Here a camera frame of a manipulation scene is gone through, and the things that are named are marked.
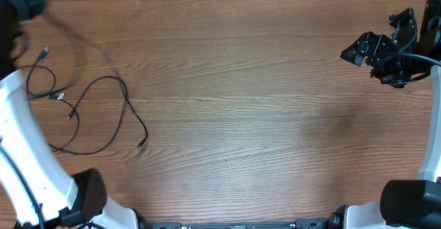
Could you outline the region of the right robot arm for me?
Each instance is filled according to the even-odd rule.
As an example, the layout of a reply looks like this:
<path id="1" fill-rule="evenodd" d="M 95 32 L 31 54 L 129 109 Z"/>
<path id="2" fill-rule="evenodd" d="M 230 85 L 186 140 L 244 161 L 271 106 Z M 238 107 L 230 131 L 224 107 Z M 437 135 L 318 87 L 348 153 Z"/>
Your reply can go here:
<path id="1" fill-rule="evenodd" d="M 426 0 L 422 20 L 413 8 L 390 14 L 389 35 L 362 33 L 340 53 L 356 66 L 366 65 L 381 84 L 403 89 L 429 80 L 427 140 L 412 178 L 386 182 L 369 203 L 341 206 L 324 228 L 440 227 L 440 0 Z"/>

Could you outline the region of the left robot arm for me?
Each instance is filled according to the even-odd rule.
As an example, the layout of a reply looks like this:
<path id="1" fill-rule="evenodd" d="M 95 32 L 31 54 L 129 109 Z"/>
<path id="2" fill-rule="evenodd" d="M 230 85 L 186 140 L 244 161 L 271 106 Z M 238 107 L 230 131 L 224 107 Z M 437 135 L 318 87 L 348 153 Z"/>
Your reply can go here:
<path id="1" fill-rule="evenodd" d="M 69 175 L 34 119 L 13 56 L 21 25 L 44 0 L 1 0 L 1 185 L 17 214 L 15 228 L 148 228 L 134 209 L 108 197 L 95 168 Z"/>

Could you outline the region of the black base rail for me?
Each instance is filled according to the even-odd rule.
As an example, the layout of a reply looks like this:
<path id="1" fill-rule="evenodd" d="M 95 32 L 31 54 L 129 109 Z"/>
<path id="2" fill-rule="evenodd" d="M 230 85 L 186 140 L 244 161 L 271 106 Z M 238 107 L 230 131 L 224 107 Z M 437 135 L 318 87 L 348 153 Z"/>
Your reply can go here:
<path id="1" fill-rule="evenodd" d="M 297 219 L 291 222 L 238 222 L 238 223 L 150 223 L 150 229 L 324 229 L 328 219 Z"/>

